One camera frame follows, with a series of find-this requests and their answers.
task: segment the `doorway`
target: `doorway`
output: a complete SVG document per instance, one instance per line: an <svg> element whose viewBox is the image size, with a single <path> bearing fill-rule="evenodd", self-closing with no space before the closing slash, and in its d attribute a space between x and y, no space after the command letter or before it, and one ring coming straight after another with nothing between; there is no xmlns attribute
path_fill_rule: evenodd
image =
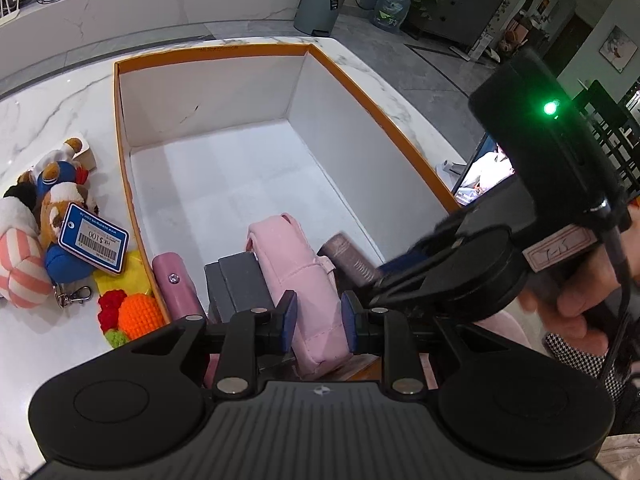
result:
<svg viewBox="0 0 640 480"><path fill-rule="evenodd" d="M588 25L577 14L569 20L564 30L546 52L545 63L551 72L558 77L562 70L574 58L584 41L589 37L593 27Z"/></svg>

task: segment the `orange crochet toy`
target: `orange crochet toy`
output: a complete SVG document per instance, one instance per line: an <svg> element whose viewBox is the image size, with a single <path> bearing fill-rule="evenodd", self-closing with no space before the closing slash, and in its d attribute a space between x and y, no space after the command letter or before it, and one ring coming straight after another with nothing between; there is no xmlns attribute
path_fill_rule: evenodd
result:
<svg viewBox="0 0 640 480"><path fill-rule="evenodd" d="M156 298L146 294L127 296L120 305L118 328L131 340L164 326Z"/></svg>

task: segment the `picture frame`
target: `picture frame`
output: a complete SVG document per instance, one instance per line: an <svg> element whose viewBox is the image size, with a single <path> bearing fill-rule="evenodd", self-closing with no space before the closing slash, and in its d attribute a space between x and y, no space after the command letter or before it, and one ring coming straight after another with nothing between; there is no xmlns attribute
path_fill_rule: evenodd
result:
<svg viewBox="0 0 640 480"><path fill-rule="evenodd" d="M638 46L634 41L616 25L600 47L600 54L618 73L622 73L637 50Z"/></svg>
<svg viewBox="0 0 640 480"><path fill-rule="evenodd" d="M546 8L549 6L549 3L551 3L549 0L542 0L538 6L538 8L536 9L536 12L542 16L542 14L545 12Z"/></svg>

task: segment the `striped pink plush toy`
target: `striped pink plush toy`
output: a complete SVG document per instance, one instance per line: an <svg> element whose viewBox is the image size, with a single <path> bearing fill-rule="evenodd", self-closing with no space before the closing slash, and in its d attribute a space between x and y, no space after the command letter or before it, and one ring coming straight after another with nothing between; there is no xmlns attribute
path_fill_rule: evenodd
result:
<svg viewBox="0 0 640 480"><path fill-rule="evenodd" d="M18 198L0 198L0 296L22 308L43 304L52 291L38 225Z"/></svg>

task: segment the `cardboard box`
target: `cardboard box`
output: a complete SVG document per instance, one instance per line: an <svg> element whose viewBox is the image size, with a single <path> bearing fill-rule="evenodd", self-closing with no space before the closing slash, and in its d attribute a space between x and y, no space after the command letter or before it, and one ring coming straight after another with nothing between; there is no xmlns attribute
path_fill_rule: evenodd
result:
<svg viewBox="0 0 640 480"><path fill-rule="evenodd" d="M314 248L346 232L374 262L407 250L451 201L428 163L312 44L240 44L116 63L116 129L133 235L174 251L201 304L204 265L287 212Z"/></svg>

